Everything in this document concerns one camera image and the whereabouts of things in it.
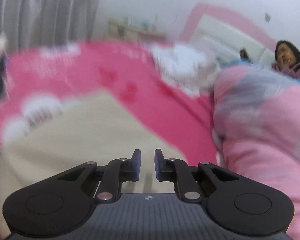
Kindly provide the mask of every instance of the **grey curtain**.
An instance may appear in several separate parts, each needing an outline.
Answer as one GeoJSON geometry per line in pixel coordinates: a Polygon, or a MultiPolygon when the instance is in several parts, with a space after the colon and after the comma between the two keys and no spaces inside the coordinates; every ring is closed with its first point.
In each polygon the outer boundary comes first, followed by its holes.
{"type": "Polygon", "coordinates": [[[0,0],[0,32],[10,51],[89,40],[98,0],[0,0]]]}

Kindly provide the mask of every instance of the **white cloth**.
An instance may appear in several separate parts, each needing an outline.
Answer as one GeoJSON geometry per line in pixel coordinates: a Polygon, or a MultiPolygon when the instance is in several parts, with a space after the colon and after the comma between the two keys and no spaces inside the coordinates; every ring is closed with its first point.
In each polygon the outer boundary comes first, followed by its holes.
{"type": "Polygon", "coordinates": [[[162,73],[162,80],[174,84],[189,94],[211,91],[220,72],[215,58],[185,44],[173,47],[156,45],[151,48],[155,66],[162,73]]]}

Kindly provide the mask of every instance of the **beige sheet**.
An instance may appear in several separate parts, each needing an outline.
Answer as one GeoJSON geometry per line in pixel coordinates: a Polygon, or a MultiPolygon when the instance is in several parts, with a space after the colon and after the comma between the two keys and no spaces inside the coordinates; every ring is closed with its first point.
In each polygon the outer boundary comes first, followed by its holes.
{"type": "Polygon", "coordinates": [[[124,183],[122,190],[135,193],[173,192],[172,183],[156,181],[156,148],[161,148],[165,157],[184,159],[177,149],[142,126],[109,93],[89,96],[82,104],[2,151],[0,236],[9,234],[2,215],[2,205],[9,194],[86,161],[107,165],[112,159],[130,158],[134,149],[140,149],[139,181],[124,183]]]}

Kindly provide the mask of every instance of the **pink headboard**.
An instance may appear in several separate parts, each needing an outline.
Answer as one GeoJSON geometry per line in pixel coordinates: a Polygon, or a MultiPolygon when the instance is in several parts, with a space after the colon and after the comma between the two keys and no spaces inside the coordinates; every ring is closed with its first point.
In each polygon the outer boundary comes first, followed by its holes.
{"type": "Polygon", "coordinates": [[[275,51],[276,41],[269,37],[263,30],[257,27],[251,20],[243,15],[232,11],[226,7],[211,5],[208,3],[198,3],[192,10],[179,40],[189,42],[203,14],[212,16],[220,21],[228,23],[241,30],[247,35],[259,41],[272,51],[275,51]]]}

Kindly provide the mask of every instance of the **pink blanket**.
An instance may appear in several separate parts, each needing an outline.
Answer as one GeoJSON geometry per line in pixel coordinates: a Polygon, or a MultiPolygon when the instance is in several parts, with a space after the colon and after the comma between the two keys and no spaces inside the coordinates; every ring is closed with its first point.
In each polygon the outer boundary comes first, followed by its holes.
{"type": "Polygon", "coordinates": [[[215,129],[226,168],[290,197],[287,233],[300,240],[300,85],[269,70],[239,65],[215,87],[215,129]]]}
{"type": "Polygon", "coordinates": [[[213,100],[189,98],[165,85],[148,51],[137,44],[70,44],[12,55],[7,88],[9,99],[0,102],[0,147],[62,114],[87,93],[107,89],[191,165],[216,163],[213,100]]]}

